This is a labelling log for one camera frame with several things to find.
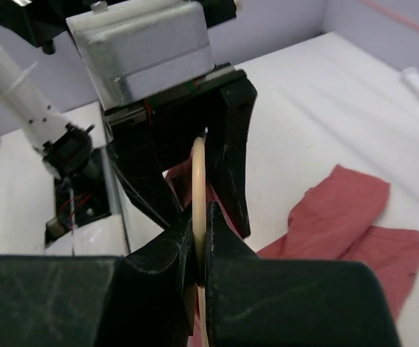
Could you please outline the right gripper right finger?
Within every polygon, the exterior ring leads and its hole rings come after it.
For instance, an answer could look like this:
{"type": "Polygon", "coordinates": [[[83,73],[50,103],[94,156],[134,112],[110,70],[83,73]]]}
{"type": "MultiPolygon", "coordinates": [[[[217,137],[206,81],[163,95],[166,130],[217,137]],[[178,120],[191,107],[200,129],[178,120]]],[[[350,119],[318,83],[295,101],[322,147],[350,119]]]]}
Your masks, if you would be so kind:
{"type": "Polygon", "coordinates": [[[359,262],[268,260],[207,205],[210,346],[399,346],[373,271],[359,262]]]}

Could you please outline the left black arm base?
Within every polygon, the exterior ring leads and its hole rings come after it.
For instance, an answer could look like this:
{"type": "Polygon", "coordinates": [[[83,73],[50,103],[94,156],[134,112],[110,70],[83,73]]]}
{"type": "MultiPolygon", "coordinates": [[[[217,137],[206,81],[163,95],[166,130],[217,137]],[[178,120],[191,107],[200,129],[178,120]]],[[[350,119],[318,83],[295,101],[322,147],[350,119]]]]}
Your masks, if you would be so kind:
{"type": "Polygon", "coordinates": [[[46,246],[122,211],[106,148],[93,146],[93,128],[68,124],[60,139],[45,144],[43,164],[54,176],[54,217],[46,222],[46,246]]]}

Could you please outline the red t shirt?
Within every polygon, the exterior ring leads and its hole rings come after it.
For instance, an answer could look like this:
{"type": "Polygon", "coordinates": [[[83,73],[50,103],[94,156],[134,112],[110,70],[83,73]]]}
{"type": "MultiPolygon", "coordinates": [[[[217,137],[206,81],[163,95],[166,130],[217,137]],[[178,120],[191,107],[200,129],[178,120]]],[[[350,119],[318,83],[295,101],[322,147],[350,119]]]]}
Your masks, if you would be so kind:
{"type": "Polygon", "coordinates": [[[389,195],[388,182],[335,166],[291,209],[285,235],[256,254],[268,260],[335,260],[368,266],[395,324],[419,271],[419,232],[375,225],[389,195]]]}

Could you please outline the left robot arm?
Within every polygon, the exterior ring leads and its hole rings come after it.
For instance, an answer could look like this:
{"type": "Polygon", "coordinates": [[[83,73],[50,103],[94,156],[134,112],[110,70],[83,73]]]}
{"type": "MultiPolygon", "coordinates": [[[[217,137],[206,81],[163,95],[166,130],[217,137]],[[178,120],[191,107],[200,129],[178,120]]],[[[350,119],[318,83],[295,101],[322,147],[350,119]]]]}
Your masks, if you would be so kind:
{"type": "MultiPolygon", "coordinates": [[[[242,238],[247,135],[257,92],[244,71],[213,62],[208,31],[237,16],[234,1],[0,1],[0,25],[46,53],[67,31],[101,102],[107,153],[131,203],[167,228],[181,214],[181,180],[162,173],[206,141],[206,179],[242,238]]],[[[88,129],[70,122],[0,42],[0,104],[58,179],[106,200],[88,129]]]]}

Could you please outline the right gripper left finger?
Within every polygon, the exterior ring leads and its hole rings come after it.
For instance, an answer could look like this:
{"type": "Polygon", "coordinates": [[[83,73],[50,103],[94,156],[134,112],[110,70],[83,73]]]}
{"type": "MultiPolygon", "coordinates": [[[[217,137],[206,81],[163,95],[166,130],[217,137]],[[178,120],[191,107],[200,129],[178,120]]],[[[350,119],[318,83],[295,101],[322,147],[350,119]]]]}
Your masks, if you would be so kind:
{"type": "Polygon", "coordinates": [[[192,213],[126,257],[0,255],[0,346],[186,346],[192,213]]]}

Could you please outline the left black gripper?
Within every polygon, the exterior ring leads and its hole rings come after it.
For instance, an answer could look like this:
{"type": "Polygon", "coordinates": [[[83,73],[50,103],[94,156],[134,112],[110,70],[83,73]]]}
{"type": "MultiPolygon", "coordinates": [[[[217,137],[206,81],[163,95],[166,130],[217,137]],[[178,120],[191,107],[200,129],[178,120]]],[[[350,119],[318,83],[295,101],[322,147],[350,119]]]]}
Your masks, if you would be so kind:
{"type": "Polygon", "coordinates": [[[246,200],[247,138],[257,91],[244,69],[229,63],[156,95],[103,113],[111,166],[129,201],[168,228],[181,215],[162,175],[152,142],[129,142],[140,134],[157,145],[192,141],[203,130],[211,186],[241,238],[251,235],[246,200]]]}

